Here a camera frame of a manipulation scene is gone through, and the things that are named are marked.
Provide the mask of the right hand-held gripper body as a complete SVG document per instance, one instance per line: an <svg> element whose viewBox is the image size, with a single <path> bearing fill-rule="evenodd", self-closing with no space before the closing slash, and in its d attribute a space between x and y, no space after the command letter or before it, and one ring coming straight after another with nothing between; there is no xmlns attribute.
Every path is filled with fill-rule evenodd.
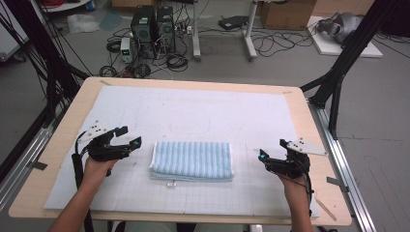
<svg viewBox="0 0 410 232"><path fill-rule="evenodd" d="M288 149L285 149L286 159L270 157L270 161L264 163L267 171L295 179L309 173L309 155L328 156L323 148L319 148L303 138L289 140L289 142Z"/></svg>

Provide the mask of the white power supply unit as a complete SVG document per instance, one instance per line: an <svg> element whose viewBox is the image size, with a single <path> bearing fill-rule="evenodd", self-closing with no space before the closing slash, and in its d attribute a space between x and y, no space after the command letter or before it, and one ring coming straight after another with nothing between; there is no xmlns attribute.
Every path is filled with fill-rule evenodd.
<svg viewBox="0 0 410 232"><path fill-rule="evenodd" d="M129 64L132 61L132 48L130 38L123 38L121 40L120 52L123 62Z"/></svg>

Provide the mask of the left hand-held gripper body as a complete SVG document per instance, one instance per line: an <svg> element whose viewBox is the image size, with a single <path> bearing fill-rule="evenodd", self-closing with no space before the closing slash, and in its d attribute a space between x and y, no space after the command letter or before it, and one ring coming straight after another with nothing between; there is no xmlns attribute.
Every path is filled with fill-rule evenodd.
<svg viewBox="0 0 410 232"><path fill-rule="evenodd" d="M96 121L76 140L76 144L87 142L84 150L95 161L121 160L130 153L130 145L112 145L108 130L100 121Z"/></svg>

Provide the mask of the black metal frame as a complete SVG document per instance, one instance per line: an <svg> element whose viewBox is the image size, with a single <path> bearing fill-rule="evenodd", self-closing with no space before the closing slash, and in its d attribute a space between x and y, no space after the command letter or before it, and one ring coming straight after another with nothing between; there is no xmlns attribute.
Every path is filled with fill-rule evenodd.
<svg viewBox="0 0 410 232"><path fill-rule="evenodd" d="M22 38L12 26L12 23L2 14L0 14L0 24L5 27L11 37L23 49L38 78L43 79L46 83L44 92L46 106L0 164L1 184L40 128L43 125L49 126L51 121L56 118L56 106L62 100L73 100L80 87L77 80L85 80L91 74L83 72L68 62L63 55L63 50L57 48L47 33L30 0L0 0L0 6L8 7L10 13L15 17L17 23L36 49L37 55L34 55L30 48L22 43Z"/></svg>
<svg viewBox="0 0 410 232"><path fill-rule="evenodd" d="M388 19L401 0L374 0L358 29L346 43L332 67L321 77L303 85L306 92L315 87L316 93L308 99L316 108L324 109L328 99L332 99L328 131L337 140L337 117L341 87L344 77L353 67L362 52L375 36L382 24Z"/></svg>

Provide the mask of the aluminium rail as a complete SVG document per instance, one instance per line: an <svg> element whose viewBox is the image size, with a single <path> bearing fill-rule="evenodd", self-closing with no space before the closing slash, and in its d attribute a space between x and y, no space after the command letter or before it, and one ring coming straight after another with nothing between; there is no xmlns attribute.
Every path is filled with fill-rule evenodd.
<svg viewBox="0 0 410 232"><path fill-rule="evenodd" d="M329 151L329 157L337 174L337 184L347 197L347 206L351 218L357 223L361 232L377 232L374 222L362 198L347 158L338 139L334 139L328 129L330 117L325 109L309 105L309 110L315 120L316 127L323 135L323 143Z"/></svg>
<svg viewBox="0 0 410 232"><path fill-rule="evenodd" d="M10 171L0 182L0 212L2 212L9 201L17 192L17 189L24 183L25 179L33 168L27 166L30 161L38 161L45 146L54 133L53 127L40 128L25 145L19 158L12 165Z"/></svg>

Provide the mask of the person's left hand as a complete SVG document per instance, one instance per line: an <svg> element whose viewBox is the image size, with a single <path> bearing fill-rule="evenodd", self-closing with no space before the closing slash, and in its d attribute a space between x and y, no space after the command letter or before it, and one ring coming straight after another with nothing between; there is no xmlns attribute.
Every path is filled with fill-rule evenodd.
<svg viewBox="0 0 410 232"><path fill-rule="evenodd" d="M106 173L111 171L117 159L109 161L95 161L88 158L81 187L89 192L96 192L102 184Z"/></svg>

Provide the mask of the blue striped towel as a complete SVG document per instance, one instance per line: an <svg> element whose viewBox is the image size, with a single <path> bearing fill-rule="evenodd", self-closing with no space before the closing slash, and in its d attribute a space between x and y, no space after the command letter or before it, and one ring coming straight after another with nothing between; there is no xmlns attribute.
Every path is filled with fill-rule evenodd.
<svg viewBox="0 0 410 232"><path fill-rule="evenodd" d="M150 169L156 179L230 182L234 177L231 145L223 142L157 142Z"/></svg>

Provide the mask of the person's right hand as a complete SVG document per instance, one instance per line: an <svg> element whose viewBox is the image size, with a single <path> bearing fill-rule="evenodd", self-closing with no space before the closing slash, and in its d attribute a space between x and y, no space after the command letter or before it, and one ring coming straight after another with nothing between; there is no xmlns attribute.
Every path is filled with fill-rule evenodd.
<svg viewBox="0 0 410 232"><path fill-rule="evenodd" d="M285 175L278 175L284 187L284 194L288 202L307 201L308 191L304 176L291 179Z"/></svg>

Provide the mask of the white floor board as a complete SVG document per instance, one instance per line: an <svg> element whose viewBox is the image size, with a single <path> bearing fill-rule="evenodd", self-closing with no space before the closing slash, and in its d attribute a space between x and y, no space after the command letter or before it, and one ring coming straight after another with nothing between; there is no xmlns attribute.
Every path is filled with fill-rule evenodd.
<svg viewBox="0 0 410 232"><path fill-rule="evenodd" d="M312 16L307 23L307 30L319 54L338 56L342 51L341 45L326 33L316 31L316 26L321 19L322 16ZM360 57L382 58L383 54L373 43L369 43Z"/></svg>

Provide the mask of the grey headset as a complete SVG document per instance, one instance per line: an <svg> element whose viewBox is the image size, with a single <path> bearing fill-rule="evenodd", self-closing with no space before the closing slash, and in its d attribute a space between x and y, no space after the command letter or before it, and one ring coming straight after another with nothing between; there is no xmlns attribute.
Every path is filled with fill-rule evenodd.
<svg viewBox="0 0 410 232"><path fill-rule="evenodd" d="M355 14L335 13L329 18L321 19L316 27L316 31L326 33L337 43L343 44L350 34L356 31L363 18Z"/></svg>

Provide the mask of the white grid mat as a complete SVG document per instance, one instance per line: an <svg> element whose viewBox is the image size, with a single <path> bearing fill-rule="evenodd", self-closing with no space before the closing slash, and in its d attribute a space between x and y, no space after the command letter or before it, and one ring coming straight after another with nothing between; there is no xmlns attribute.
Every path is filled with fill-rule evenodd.
<svg viewBox="0 0 410 232"><path fill-rule="evenodd" d="M286 218L280 180L259 161L259 150L284 159L281 139L297 140L290 92L246 93L105 86L82 127L127 126L113 139L142 145L117 162L92 208L105 212ZM231 145L230 182L170 181L152 177L157 142L223 142Z"/></svg>

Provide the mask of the white desk leg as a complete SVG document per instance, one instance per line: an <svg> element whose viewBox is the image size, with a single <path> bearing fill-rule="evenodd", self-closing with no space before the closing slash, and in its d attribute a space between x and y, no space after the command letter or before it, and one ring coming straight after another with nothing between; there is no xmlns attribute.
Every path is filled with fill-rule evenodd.
<svg viewBox="0 0 410 232"><path fill-rule="evenodd" d="M201 50L198 35L197 20L199 17L198 0L192 0L192 53L193 59L197 62L201 61Z"/></svg>
<svg viewBox="0 0 410 232"><path fill-rule="evenodd" d="M252 27L256 15L256 10L257 10L257 1L256 0L251 0L250 3L250 9L249 9L249 21L248 21L248 27L244 31L244 40L245 44L247 47L247 50L249 52L249 60L252 61L257 57L256 50L254 48L253 41L251 39L251 32L252 32Z"/></svg>

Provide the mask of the clear plastic bag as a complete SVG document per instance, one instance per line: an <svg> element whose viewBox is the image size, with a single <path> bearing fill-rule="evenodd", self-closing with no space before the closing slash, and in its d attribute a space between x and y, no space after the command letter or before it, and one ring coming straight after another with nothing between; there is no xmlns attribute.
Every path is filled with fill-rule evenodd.
<svg viewBox="0 0 410 232"><path fill-rule="evenodd" d="M100 29L99 23L91 15L73 14L67 17L71 34L91 33Z"/></svg>

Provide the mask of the wide black computer tower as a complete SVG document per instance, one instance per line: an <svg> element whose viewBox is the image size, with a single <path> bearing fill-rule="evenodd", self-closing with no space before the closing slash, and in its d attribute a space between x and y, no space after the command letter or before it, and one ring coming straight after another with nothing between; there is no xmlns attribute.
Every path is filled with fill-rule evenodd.
<svg viewBox="0 0 410 232"><path fill-rule="evenodd" d="M132 17L131 29L138 55L145 59L153 59L154 42L158 38L155 8L138 5Z"/></svg>

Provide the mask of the large cardboard box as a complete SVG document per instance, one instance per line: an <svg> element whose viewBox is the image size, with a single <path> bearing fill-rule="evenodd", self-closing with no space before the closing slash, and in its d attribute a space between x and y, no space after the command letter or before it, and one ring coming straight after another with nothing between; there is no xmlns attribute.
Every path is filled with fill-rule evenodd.
<svg viewBox="0 0 410 232"><path fill-rule="evenodd" d="M317 0L278 0L264 2L260 14L266 29L304 30Z"/></svg>

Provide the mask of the narrow black computer tower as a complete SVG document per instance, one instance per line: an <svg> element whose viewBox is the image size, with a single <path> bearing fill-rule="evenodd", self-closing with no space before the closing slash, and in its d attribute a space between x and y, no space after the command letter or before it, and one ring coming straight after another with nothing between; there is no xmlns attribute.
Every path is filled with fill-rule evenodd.
<svg viewBox="0 0 410 232"><path fill-rule="evenodd" d="M174 53L176 51L174 18L172 7L160 7L157 10L159 27L159 46L161 52Z"/></svg>

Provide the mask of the black flat box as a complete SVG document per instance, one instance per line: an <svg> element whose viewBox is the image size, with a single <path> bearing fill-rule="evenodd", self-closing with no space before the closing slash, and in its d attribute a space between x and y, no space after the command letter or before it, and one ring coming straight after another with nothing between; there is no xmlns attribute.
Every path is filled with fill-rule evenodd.
<svg viewBox="0 0 410 232"><path fill-rule="evenodd" d="M241 28L246 25L249 21L247 16L235 15L227 18L223 18L219 21L219 26L224 30L232 30L236 28Z"/></svg>

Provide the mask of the black tape piece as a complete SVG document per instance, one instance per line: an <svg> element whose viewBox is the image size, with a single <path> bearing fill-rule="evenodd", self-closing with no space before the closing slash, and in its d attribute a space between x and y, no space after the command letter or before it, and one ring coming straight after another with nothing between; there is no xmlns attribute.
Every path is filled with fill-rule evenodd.
<svg viewBox="0 0 410 232"><path fill-rule="evenodd" d="M348 187L347 185L345 185L345 184L344 184L341 180L339 180L339 179L332 178L332 177L328 177L328 178L327 178L327 182L328 182L329 184L338 186L338 187L340 188L340 191L341 191L341 192L349 192L349 191L350 191L349 187Z"/></svg>
<svg viewBox="0 0 410 232"><path fill-rule="evenodd" d="M30 168L35 168L35 169L39 169L39 170L42 170L42 171L44 171L47 168L47 164L43 163L43 162L40 162L40 161L30 161L27 164L27 166L30 167Z"/></svg>

